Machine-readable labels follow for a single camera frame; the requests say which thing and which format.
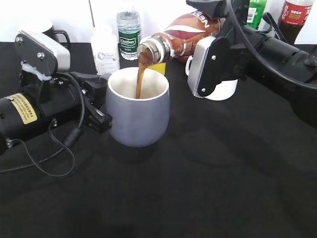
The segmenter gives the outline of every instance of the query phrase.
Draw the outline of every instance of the black table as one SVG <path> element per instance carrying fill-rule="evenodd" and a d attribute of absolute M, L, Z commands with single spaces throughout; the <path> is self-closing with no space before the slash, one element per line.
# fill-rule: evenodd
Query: black table
<path fill-rule="evenodd" d="M 0 43 L 1 97 L 18 92 L 19 62 L 13 44 Z M 72 45 L 71 70 L 96 73 L 89 44 Z M 155 145 L 128 148 L 85 128 L 70 176 L 0 175 L 0 237 L 316 237 L 316 130 L 253 80 L 212 102 L 192 96 L 181 63 L 170 62 L 166 76 L 170 124 Z M 57 148 L 47 134 L 27 143 L 39 159 Z M 44 167 L 62 172 L 69 159 Z M 20 146 L 0 158 L 1 169 L 27 163 Z"/>

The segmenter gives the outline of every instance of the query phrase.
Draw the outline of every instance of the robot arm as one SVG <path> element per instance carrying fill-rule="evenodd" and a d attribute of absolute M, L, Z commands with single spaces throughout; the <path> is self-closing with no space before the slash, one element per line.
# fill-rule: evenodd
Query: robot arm
<path fill-rule="evenodd" d="M 196 48 L 188 79 L 195 96 L 210 95 L 223 81 L 250 77 L 284 97 L 301 120 L 317 127 L 317 67 L 308 63 L 310 54 L 246 26 L 249 0 L 235 0 L 233 10 L 244 36 L 261 55 L 260 60 L 239 36 L 226 0 L 187 0 L 187 4 L 211 19 L 226 18 L 211 44 L 206 46 L 199 42 Z"/>

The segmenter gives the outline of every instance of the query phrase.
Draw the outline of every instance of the white cup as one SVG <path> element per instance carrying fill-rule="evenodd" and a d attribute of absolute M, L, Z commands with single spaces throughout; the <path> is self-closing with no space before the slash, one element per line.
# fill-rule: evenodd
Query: white cup
<path fill-rule="evenodd" d="M 141 99 L 135 99 L 138 68 L 125 68 L 108 80 L 106 112 L 112 116 L 110 134 L 121 144 L 144 147 L 157 142 L 169 122 L 169 83 L 166 77 L 146 69 Z"/>

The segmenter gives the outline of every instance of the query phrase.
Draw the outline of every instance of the cable connector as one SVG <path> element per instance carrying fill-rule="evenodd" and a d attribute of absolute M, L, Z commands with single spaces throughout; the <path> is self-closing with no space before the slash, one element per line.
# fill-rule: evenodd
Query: cable connector
<path fill-rule="evenodd" d="M 79 137 L 83 133 L 81 128 L 75 127 L 71 132 L 64 138 L 63 144 L 68 148 L 73 147 L 78 141 Z"/>

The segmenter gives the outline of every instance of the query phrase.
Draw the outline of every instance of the white bottle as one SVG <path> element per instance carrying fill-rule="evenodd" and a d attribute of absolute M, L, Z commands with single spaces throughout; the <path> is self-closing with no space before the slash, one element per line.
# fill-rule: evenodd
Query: white bottle
<path fill-rule="evenodd" d="M 110 26 L 94 27 L 91 37 L 97 75 L 114 73 L 120 69 L 118 40 Z"/>

